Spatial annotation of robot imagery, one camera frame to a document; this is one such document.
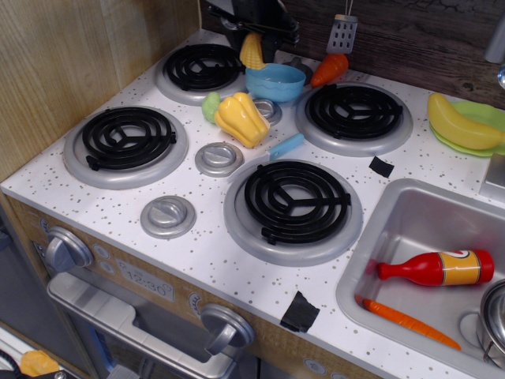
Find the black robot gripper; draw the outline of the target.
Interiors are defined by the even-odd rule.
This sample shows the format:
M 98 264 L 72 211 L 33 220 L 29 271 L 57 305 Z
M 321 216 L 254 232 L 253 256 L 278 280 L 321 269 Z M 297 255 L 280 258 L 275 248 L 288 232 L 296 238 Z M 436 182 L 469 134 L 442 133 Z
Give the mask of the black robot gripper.
M 297 42 L 298 22 L 288 14 L 281 1 L 229 0 L 207 1 L 208 12 L 217 18 L 230 46 L 240 51 L 249 32 L 262 36 L 265 63 L 275 60 L 275 53 L 285 42 Z

